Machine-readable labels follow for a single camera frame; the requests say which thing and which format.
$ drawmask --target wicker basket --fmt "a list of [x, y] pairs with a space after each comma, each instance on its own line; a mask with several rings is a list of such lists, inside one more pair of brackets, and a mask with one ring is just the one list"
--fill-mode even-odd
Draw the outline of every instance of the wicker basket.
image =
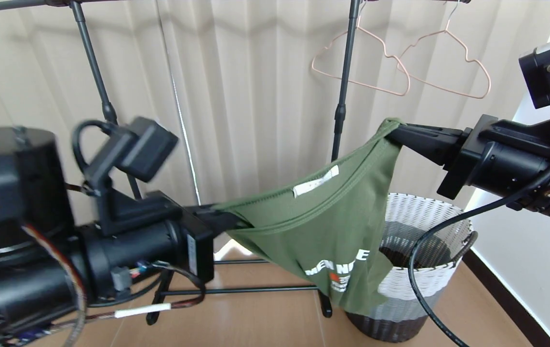
[[[446, 202], [405, 194], [389, 194], [386, 225], [380, 250], [394, 265], [378, 291], [388, 300], [372, 309], [370, 316], [347, 313], [367, 336], [387, 342], [403, 342], [416, 336], [427, 320], [409, 279], [407, 262], [414, 242], [432, 226], [462, 213]], [[476, 240], [469, 220], [438, 231], [424, 242], [417, 255], [416, 282], [433, 307], [455, 272], [461, 257]]]

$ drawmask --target woven basket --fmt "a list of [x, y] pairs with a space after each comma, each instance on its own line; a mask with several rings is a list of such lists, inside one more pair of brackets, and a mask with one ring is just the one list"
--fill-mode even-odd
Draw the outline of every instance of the woven basket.
[[[389, 194], [386, 224], [380, 250], [394, 265], [378, 291], [388, 300], [369, 316], [348, 318], [367, 336], [387, 342], [403, 342], [416, 336], [427, 320], [407, 277], [414, 242], [432, 226], [462, 213], [446, 202], [414, 195]], [[423, 243], [415, 265], [416, 282], [433, 307], [457, 269], [461, 257], [473, 245], [477, 232], [469, 220], [438, 231]]]

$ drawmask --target baseboard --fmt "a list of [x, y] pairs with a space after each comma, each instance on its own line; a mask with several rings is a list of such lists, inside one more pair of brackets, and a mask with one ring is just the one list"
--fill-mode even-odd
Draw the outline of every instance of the baseboard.
[[502, 282], [480, 260], [476, 253], [473, 250], [469, 250], [464, 255], [463, 260], [484, 287], [487, 288], [493, 298], [502, 306], [502, 309], [505, 310], [510, 319], [515, 322], [530, 343], [534, 347], [550, 347], [550, 336], [509, 290], [502, 285]]

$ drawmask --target clothes hanger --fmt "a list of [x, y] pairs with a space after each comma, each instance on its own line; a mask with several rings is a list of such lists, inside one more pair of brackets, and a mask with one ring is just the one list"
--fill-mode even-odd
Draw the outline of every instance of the clothes hanger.
[[[484, 92], [484, 94], [482, 94], [481, 96], [476, 96], [476, 95], [471, 95], [471, 94], [467, 94], [467, 93], [462, 93], [462, 92], [457, 92], [456, 90], [451, 90], [449, 88], [445, 88], [445, 87], [442, 87], [442, 86], [438, 86], [438, 85], [435, 85], [431, 82], [427, 82], [425, 80], [422, 80], [412, 74], [410, 74], [410, 77], [412, 77], [413, 79], [415, 79], [416, 81], [419, 81], [419, 82], [422, 82], [426, 85], [430, 85], [430, 86], [433, 86], [435, 88], [438, 88], [438, 89], [441, 89], [441, 90], [444, 90], [445, 92], [451, 92], [451, 93], [454, 93], [454, 94], [457, 94], [457, 95], [462, 95], [462, 96], [467, 96], [467, 97], [472, 97], [474, 99], [483, 99], [485, 96], [487, 96], [487, 94], [489, 94], [489, 92], [491, 91], [491, 76], [489, 76], [489, 72], [487, 72], [487, 69], [484, 68], [484, 65], [478, 60], [478, 59], [470, 59], [468, 57], [468, 53], [469, 53], [469, 50], [468, 50], [468, 47], [466, 46], [466, 44], [464, 44], [463, 41], [461, 41], [461, 39], [459, 39], [458, 37], [456, 37], [453, 33], [451, 33], [451, 31], [448, 29], [449, 25], [451, 24], [451, 17], [453, 17], [453, 13], [455, 13], [455, 11], [457, 10], [457, 7], [459, 6], [459, 3], [460, 3], [460, 0], [457, 0], [457, 4], [455, 5], [455, 8], [453, 9], [453, 11], [451, 11], [451, 14], [448, 16], [448, 20], [446, 21], [446, 27], [443, 29], [443, 30], [440, 30], [440, 31], [436, 31], [435, 33], [430, 33], [430, 34], [427, 34], [425, 36], [422, 36], [420, 38], [418, 38], [416, 40], [416, 42], [414, 42], [414, 44], [411, 44], [409, 46], [407, 46], [407, 48], [405, 48], [405, 50], [403, 51], [403, 53], [401, 53], [401, 58], [403, 58], [403, 55], [405, 55], [405, 52], [407, 52], [410, 48], [412, 47], [416, 47], [416, 45], [418, 44], [418, 42], [420, 42], [420, 40], [424, 39], [424, 38], [427, 38], [427, 37], [432, 37], [432, 36], [435, 36], [435, 35], [439, 35], [439, 34], [442, 34], [442, 33], [445, 33], [445, 34], [448, 34], [451, 38], [453, 38], [455, 41], [457, 41], [458, 44], [460, 44], [464, 49], [466, 49], [466, 62], [475, 62], [476, 64], [478, 64], [478, 66], [482, 69], [485, 77], [487, 77], [487, 90], [486, 92]], [[402, 68], [405, 70], [405, 67], [402, 65], [402, 66], [398, 66], [397, 65], [397, 68], [399, 70], [402, 70]]]
[[[368, 0], [364, 0], [363, 1], [363, 4], [362, 4], [362, 7], [361, 7], [361, 10], [359, 12], [359, 16], [358, 16], [358, 21], [356, 22], [356, 29], [357, 30], [360, 30], [362, 31], [363, 33], [366, 33], [368, 34], [370, 37], [372, 38], [375, 38], [376, 40], [378, 40], [379, 42], [382, 43], [382, 47], [383, 47], [383, 51], [384, 51], [384, 56], [387, 57], [387, 58], [394, 58], [396, 61], [397, 61], [397, 68], [402, 71], [403, 73], [405, 73], [405, 77], [407, 78], [407, 88], [405, 89], [405, 92], [403, 93], [397, 93], [397, 92], [394, 92], [392, 90], [387, 90], [387, 89], [384, 89], [384, 88], [380, 88], [378, 86], [372, 86], [372, 85], [367, 85], [365, 83], [362, 83], [362, 82], [358, 82], [358, 81], [353, 81], [353, 80], [349, 80], [350, 83], [354, 83], [355, 85], [360, 85], [360, 86], [365, 86], [367, 88], [372, 88], [372, 89], [375, 89], [375, 90], [379, 90], [381, 92], [386, 92], [386, 93], [389, 93], [389, 94], [393, 94], [393, 95], [397, 95], [397, 96], [404, 96], [407, 94], [407, 92], [409, 92], [410, 90], [410, 77], [411, 75], [409, 73], [407, 73], [407, 70], [405, 70], [405, 66], [403, 65], [403, 63], [401, 62], [401, 59], [398, 58], [396, 55], [389, 55], [387, 53], [387, 44], [384, 42], [384, 40], [382, 40], [381, 38], [377, 37], [376, 35], [374, 35], [373, 33], [371, 33], [369, 30], [366, 30], [365, 28], [361, 27], [361, 14], [362, 14], [362, 10], [365, 8], [365, 5], [367, 4], [367, 1]], [[343, 35], [347, 34], [348, 31], [343, 31], [343, 33], [337, 35], [334, 39], [332, 39], [332, 41], [330, 41], [330, 43], [328, 44], [328, 46], [325, 46], [324, 48], [322, 48], [316, 55], [314, 55], [313, 59], [311, 60], [311, 70], [314, 70], [315, 72], [317, 73], [321, 73], [325, 76], [328, 76], [328, 77], [332, 77], [333, 79], [338, 79], [340, 80], [341, 77], [339, 76], [334, 76], [334, 75], [331, 75], [330, 73], [326, 73], [324, 71], [321, 71], [321, 70], [318, 70], [317, 68], [315, 68], [315, 59], [317, 59], [317, 57], [319, 57], [320, 55], [322, 55], [324, 52], [326, 52], [327, 50], [329, 50], [334, 42], [342, 37]]]

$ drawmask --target curtain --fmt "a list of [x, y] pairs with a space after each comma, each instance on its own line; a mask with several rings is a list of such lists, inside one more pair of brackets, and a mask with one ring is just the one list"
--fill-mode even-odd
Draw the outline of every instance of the curtain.
[[[444, 28], [453, 2], [367, 3], [362, 26], [402, 53], [416, 38]], [[127, 0], [83, 4], [109, 97], [121, 123], [156, 119], [181, 141], [142, 191], [160, 189], [180, 204], [218, 202], [273, 189], [330, 161], [339, 81], [310, 70], [323, 46], [347, 28], [349, 0]], [[482, 114], [512, 119], [527, 94], [517, 58], [546, 42], [550, 1], [473, 0], [460, 4], [450, 29], [480, 59], [493, 82], [471, 99], [412, 81], [405, 97], [350, 84], [340, 155], [363, 144], [386, 117], [441, 127], [473, 127]], [[316, 61], [341, 74], [345, 37]], [[410, 73], [465, 93], [486, 79], [446, 35], [423, 40], [403, 62]], [[401, 91], [404, 75], [380, 42], [357, 33], [350, 77]], [[66, 180], [80, 184], [69, 139], [85, 119], [102, 119], [101, 102], [72, 11], [34, 7], [0, 12], [0, 125], [55, 132]], [[103, 143], [88, 130], [91, 158]], [[187, 148], [194, 167], [192, 174]], [[391, 191], [431, 198], [444, 172], [404, 149]], [[130, 195], [127, 179], [113, 175]], [[471, 190], [455, 204], [465, 206]], [[79, 222], [93, 215], [71, 194]]]

